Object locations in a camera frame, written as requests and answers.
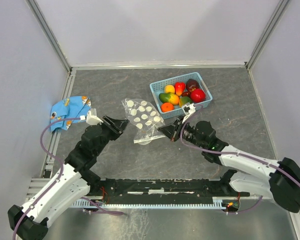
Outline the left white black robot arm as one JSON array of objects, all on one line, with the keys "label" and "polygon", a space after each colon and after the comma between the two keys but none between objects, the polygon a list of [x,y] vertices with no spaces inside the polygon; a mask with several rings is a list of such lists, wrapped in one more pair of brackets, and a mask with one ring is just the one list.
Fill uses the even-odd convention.
[{"label": "left white black robot arm", "polygon": [[57,173],[30,200],[8,210],[12,239],[42,240],[52,224],[74,202],[100,191],[101,178],[90,169],[106,145],[123,134],[129,120],[99,118],[91,110],[77,120],[85,121],[89,126],[65,161],[60,163]]}]

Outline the clear dotted zip top bag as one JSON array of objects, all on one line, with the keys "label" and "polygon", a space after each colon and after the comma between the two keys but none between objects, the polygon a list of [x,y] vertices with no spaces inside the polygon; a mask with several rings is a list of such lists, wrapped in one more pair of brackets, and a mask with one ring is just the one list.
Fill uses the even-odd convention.
[{"label": "clear dotted zip top bag", "polygon": [[165,125],[156,108],[143,99],[125,98],[121,101],[125,116],[129,122],[137,128],[133,139],[134,144],[147,145],[150,142],[164,138],[165,135],[158,131]]}]

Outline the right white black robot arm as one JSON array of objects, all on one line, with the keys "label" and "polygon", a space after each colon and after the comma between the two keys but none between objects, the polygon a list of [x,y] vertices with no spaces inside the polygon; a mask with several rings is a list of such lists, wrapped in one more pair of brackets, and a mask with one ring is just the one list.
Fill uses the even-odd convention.
[{"label": "right white black robot arm", "polygon": [[158,131],[172,142],[181,140],[187,147],[199,150],[210,163],[236,169],[230,178],[219,183],[224,195],[248,192],[271,198],[289,212],[300,211],[300,167],[293,159],[267,159],[241,151],[220,140],[208,121],[190,126],[179,117]]}]

